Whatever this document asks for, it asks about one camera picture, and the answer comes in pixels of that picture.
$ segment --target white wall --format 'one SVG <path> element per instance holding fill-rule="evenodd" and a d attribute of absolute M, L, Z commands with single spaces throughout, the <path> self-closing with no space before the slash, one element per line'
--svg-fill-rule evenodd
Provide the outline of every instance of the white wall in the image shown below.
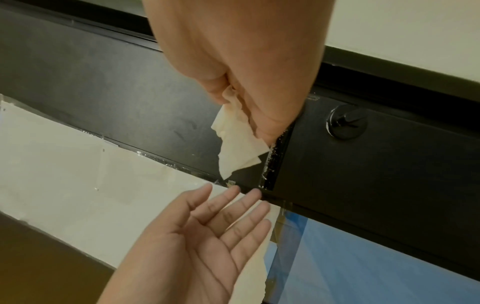
<path fill-rule="evenodd" d="M 337 0 L 327 45 L 480 82 L 480 0 Z"/>

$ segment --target black knob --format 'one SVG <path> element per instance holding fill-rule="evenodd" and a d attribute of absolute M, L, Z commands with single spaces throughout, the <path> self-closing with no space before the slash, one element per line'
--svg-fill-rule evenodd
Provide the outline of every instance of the black knob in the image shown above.
<path fill-rule="evenodd" d="M 338 106 L 330 112 L 326 120 L 326 130 L 338 139 L 356 138 L 367 129 L 367 116 L 367 111 L 358 106 Z"/>

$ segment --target hand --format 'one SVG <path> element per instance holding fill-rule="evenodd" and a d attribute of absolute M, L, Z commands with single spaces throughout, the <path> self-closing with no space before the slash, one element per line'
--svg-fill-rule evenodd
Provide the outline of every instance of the hand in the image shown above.
<path fill-rule="evenodd" d="M 247 261 L 267 236 L 262 202 L 232 227 L 260 198 L 234 186 L 208 200 L 212 185 L 187 191 L 154 219 L 126 255 L 98 304 L 227 304 Z"/>
<path fill-rule="evenodd" d="M 318 73 L 334 0 L 143 0 L 170 63 L 222 104 L 232 84 L 268 145 L 297 117 Z"/>

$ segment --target open palm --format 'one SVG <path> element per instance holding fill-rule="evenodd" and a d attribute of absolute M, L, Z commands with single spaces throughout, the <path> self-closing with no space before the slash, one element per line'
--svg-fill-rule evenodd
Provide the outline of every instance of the open palm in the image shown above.
<path fill-rule="evenodd" d="M 212 186 L 178 196 L 145 229 L 103 292 L 99 303 L 227 304 L 243 267 L 267 236 L 261 197 L 232 187 L 208 200 Z"/>

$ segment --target white paper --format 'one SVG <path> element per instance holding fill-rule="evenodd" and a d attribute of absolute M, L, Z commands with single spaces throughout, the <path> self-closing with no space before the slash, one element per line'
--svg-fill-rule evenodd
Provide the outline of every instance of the white paper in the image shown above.
<path fill-rule="evenodd" d="M 263 139 L 255 137 L 232 86 L 226 88 L 222 96 L 229 103 L 222 105 L 211 128 L 222 139 L 218 167 L 225 180 L 236 170 L 259 164 L 259 156 L 270 149 Z"/>
<path fill-rule="evenodd" d="M 14 105 L 0 107 L 0 211 L 113 267 L 171 200 L 206 183 Z M 212 195 L 224 190 L 214 185 Z M 279 211 L 271 206 L 272 224 Z M 261 303 L 271 233 L 231 303 Z"/>

